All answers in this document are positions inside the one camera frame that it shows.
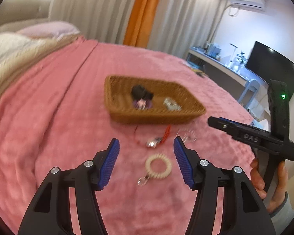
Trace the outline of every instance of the television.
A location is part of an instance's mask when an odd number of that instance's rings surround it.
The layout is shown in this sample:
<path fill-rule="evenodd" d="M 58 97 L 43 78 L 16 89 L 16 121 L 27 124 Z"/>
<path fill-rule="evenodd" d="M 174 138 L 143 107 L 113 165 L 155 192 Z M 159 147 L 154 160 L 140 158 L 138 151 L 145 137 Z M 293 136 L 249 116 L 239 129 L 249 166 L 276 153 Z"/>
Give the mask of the television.
<path fill-rule="evenodd" d="M 289 99 L 294 93 L 294 63 L 270 47 L 255 42 L 246 68 L 265 82 L 278 80 L 286 83 Z"/>

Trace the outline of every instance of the blue chair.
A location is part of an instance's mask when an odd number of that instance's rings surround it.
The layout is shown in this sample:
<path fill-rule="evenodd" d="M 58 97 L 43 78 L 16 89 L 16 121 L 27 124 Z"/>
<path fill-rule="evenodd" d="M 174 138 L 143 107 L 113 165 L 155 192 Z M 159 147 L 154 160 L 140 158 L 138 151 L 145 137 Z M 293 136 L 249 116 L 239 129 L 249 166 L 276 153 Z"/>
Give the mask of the blue chair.
<path fill-rule="evenodd" d="M 259 88 L 260 88 L 260 83 L 257 80 L 251 80 L 250 82 L 247 82 L 246 85 L 245 85 L 245 90 L 241 94 L 240 98 L 237 100 L 238 103 L 242 102 L 242 100 L 245 97 L 245 95 L 247 94 L 248 90 L 252 91 L 254 93 L 253 96 L 250 98 L 250 100 L 248 101 L 247 104 L 243 105 L 243 107 L 245 109 L 247 107 L 249 107 L 249 105 L 251 104 L 251 102 L 255 98 L 256 94 L 258 93 Z"/>

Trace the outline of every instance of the silver screw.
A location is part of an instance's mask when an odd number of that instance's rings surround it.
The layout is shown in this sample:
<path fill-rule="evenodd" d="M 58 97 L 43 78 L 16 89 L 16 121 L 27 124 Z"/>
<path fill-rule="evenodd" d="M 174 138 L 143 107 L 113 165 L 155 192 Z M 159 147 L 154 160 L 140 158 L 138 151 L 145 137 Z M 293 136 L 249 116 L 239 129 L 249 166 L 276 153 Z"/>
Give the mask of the silver screw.
<path fill-rule="evenodd" d="M 234 167 L 234 171 L 235 171 L 236 173 L 241 173 L 241 172 L 242 172 L 242 168 L 236 166 L 236 167 Z"/>
<path fill-rule="evenodd" d="M 86 162 L 84 162 L 84 166 L 85 167 L 91 167 L 91 166 L 93 166 L 93 162 L 92 161 L 86 161 Z"/>
<path fill-rule="evenodd" d="M 200 165 L 201 166 L 208 166 L 209 162 L 207 160 L 200 160 Z"/>
<path fill-rule="evenodd" d="M 51 173 L 52 174 L 56 174 L 58 172 L 59 172 L 59 168 L 58 167 L 54 167 L 54 168 L 51 169 Z"/>

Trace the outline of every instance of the brown basket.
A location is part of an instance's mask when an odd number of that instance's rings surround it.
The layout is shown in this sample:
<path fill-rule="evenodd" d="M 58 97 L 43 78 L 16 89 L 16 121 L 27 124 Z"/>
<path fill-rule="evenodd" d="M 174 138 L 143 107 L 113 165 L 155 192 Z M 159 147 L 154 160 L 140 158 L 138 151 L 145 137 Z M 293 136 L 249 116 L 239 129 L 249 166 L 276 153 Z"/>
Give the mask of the brown basket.
<path fill-rule="evenodd" d="M 133 107 L 132 87 L 142 85 L 154 93 L 153 107 L 137 110 Z M 110 117 L 125 124 L 184 124 L 206 113 L 205 107 L 182 85 L 162 80 L 151 80 L 111 75 L 105 79 L 105 105 Z M 174 99 L 180 111 L 167 110 L 163 101 Z"/>

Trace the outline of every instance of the curtain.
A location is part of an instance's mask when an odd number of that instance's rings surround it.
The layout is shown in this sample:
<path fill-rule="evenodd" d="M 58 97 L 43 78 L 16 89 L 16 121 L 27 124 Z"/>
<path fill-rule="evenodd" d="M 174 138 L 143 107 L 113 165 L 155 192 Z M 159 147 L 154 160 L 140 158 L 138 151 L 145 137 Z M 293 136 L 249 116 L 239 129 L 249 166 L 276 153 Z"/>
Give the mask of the curtain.
<path fill-rule="evenodd" d="M 228 0 L 160 0 L 148 49 L 185 57 L 212 40 Z"/>
<path fill-rule="evenodd" d="M 50 20 L 74 24 L 89 39 L 122 44 L 135 0 L 54 0 Z"/>
<path fill-rule="evenodd" d="M 124 38 L 124 45 L 146 48 L 159 0 L 136 0 Z"/>

